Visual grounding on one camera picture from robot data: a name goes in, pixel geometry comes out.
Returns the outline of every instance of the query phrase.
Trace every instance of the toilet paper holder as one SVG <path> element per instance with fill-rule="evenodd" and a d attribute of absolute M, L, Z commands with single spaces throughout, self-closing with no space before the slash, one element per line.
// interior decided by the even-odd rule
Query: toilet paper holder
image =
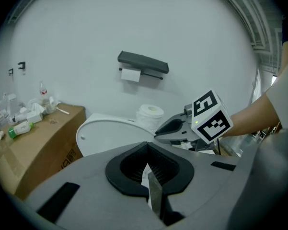
<path fill-rule="evenodd" d="M 162 77 L 158 77 L 158 76 L 153 76 L 153 75 L 150 75 L 150 74 L 147 74 L 147 73 L 144 73 L 144 72 L 140 72 L 141 75 L 146 75 L 146 76 L 149 76 L 149 77 L 153 77 L 153 78 L 157 78 L 157 79 L 161 79 L 163 80 Z"/>

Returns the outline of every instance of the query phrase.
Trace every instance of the wall hook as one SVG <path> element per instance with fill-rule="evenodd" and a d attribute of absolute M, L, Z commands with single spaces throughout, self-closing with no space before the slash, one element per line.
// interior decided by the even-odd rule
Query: wall hook
<path fill-rule="evenodd" d="M 19 62 L 18 65 L 22 65 L 22 67 L 19 67 L 18 69 L 25 70 L 25 61 Z"/>

